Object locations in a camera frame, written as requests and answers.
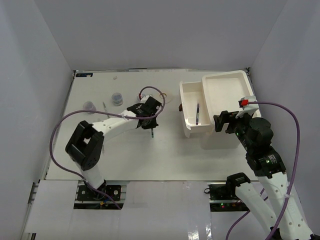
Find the purple gel pen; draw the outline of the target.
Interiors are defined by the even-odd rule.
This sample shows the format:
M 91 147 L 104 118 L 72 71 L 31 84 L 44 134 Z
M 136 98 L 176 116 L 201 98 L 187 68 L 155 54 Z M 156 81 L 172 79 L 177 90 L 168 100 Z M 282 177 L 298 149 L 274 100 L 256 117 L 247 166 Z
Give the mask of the purple gel pen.
M 200 118 L 200 104 L 197 103 L 197 106 L 196 106 L 196 120 L 195 120 L 196 126 L 199 125 L 199 118 Z

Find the brown top drawer handle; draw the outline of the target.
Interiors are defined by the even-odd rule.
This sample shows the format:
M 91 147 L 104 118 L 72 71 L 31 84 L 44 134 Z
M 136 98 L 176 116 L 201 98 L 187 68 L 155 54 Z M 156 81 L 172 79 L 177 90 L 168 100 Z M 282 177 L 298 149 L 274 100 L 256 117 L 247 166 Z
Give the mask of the brown top drawer handle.
M 179 112 L 181 112 L 183 110 L 182 104 L 179 105 L 178 110 L 179 110 Z

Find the white top drawer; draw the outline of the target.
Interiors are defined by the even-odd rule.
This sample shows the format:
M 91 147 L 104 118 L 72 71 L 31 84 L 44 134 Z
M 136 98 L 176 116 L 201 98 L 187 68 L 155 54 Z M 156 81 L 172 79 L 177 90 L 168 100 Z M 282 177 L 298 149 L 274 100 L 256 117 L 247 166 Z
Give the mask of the white top drawer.
M 213 124 L 209 117 L 203 84 L 198 82 L 179 83 L 180 104 L 182 104 L 182 126 L 184 135 L 190 138 L 194 134 L 210 132 Z M 196 125 L 197 103 L 199 103 L 199 123 Z

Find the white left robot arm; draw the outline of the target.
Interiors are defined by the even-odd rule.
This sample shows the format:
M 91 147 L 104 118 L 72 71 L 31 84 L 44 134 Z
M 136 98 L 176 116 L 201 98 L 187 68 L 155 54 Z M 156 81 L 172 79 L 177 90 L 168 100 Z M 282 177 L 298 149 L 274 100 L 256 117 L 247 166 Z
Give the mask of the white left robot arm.
M 88 193 L 99 200 L 105 196 L 106 184 L 97 166 L 105 141 L 130 130 L 153 129 L 158 126 L 155 115 L 162 104 L 152 96 L 144 97 L 140 103 L 127 107 L 119 117 L 88 123 L 81 121 L 69 139 L 65 151 L 80 169 L 89 184 Z

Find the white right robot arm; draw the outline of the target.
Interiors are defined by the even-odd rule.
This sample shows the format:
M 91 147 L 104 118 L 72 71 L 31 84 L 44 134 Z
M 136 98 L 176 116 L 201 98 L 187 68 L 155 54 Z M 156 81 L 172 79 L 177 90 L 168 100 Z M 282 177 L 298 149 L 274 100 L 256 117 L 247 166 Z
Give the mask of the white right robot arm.
M 294 197 L 287 192 L 289 183 L 282 158 L 272 147 L 273 131 L 264 118 L 244 113 L 222 111 L 214 115 L 215 131 L 235 134 L 246 151 L 245 159 L 253 170 L 264 192 L 267 204 L 256 192 L 249 178 L 243 173 L 227 177 L 226 195 L 244 202 L 262 226 L 269 240 L 316 240 L 306 223 Z

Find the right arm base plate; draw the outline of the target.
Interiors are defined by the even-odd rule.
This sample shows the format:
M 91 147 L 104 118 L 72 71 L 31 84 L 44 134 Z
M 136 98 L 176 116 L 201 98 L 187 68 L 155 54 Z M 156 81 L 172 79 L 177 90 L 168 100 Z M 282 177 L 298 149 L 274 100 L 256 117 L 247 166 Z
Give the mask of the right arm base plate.
M 233 196 L 231 190 L 226 187 L 225 183 L 209 184 L 203 192 L 209 195 L 211 201 L 233 201 L 235 203 L 242 203 L 242 201 Z

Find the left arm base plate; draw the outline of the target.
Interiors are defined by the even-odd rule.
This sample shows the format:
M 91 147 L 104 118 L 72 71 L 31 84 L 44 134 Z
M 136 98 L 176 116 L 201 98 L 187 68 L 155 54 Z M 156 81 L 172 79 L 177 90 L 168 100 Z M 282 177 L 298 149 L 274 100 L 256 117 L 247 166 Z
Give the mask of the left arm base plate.
M 119 201 L 121 199 L 122 186 L 121 185 L 106 185 L 99 189 L 109 195 L 114 201 Z M 76 198 L 77 201 L 109 201 L 110 199 L 102 193 L 94 191 L 92 188 L 88 187 L 86 184 L 79 185 L 77 189 Z

